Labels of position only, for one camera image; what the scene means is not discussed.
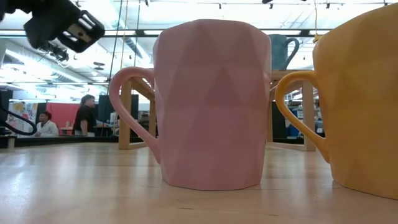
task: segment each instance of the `wooden table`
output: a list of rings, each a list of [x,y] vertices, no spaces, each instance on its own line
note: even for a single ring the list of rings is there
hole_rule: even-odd
[[[63,135],[67,135],[68,131],[73,131],[73,127],[69,127],[69,128],[60,128],[60,130],[62,131]]]
[[[7,149],[9,152],[13,152],[16,138],[17,136],[0,136],[0,149]]]
[[[318,152],[266,149],[261,185],[197,191],[162,181],[148,148],[116,143],[0,154],[2,224],[396,224],[398,201],[333,182]]]

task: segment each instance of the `black shirt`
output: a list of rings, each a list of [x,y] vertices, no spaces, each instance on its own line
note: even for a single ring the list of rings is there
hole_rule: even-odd
[[[96,126],[97,122],[93,113],[93,109],[86,105],[81,105],[77,110],[75,124],[73,124],[73,132],[76,130],[81,131],[80,122],[84,120],[87,121],[87,132],[94,132],[94,126]]]

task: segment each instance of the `mug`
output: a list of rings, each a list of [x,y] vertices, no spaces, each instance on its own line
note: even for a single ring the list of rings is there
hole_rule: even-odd
[[[294,55],[299,51],[300,43],[296,38],[287,38],[285,35],[271,34],[271,55],[272,55],[272,69],[286,70]],[[294,42],[293,52],[287,56],[287,46],[290,42]]]
[[[7,45],[4,39],[0,39],[0,68],[6,56]]]
[[[398,199],[398,4],[369,11],[329,31],[313,50],[315,71],[293,72],[278,83],[282,114],[330,163],[344,187]],[[293,82],[317,89],[326,138],[285,106]]]
[[[200,19],[164,30],[153,55],[153,70],[115,74],[109,97],[152,150],[163,179],[197,190],[259,184],[271,82],[268,36],[244,22]],[[120,86],[133,77],[154,86],[158,139],[121,103]]]

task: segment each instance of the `person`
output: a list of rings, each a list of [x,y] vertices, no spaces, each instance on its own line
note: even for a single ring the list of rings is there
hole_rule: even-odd
[[[92,95],[85,95],[81,99],[72,130],[72,133],[75,133],[76,136],[94,136],[94,126],[96,126],[96,119],[93,113],[94,100],[95,97]]]
[[[35,137],[57,137],[59,135],[57,125],[51,121],[51,117],[52,115],[48,111],[40,114]]]

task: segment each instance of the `wooden post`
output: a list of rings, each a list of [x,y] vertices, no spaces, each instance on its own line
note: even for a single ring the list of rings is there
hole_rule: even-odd
[[[156,137],[156,110],[155,101],[150,100],[149,103],[149,133]]]
[[[9,152],[15,152],[15,139],[13,136],[8,139],[7,149]]]
[[[268,112],[267,112],[267,142],[273,142],[274,135],[272,133],[272,100],[268,102]]]
[[[312,131],[315,131],[315,112],[313,109],[313,87],[308,81],[303,82],[303,122]],[[316,148],[312,142],[304,137],[304,147],[306,151],[315,151]]]
[[[121,100],[123,106],[131,113],[131,82],[124,82],[122,85]],[[119,127],[119,149],[127,150],[130,145],[130,127],[120,119]]]

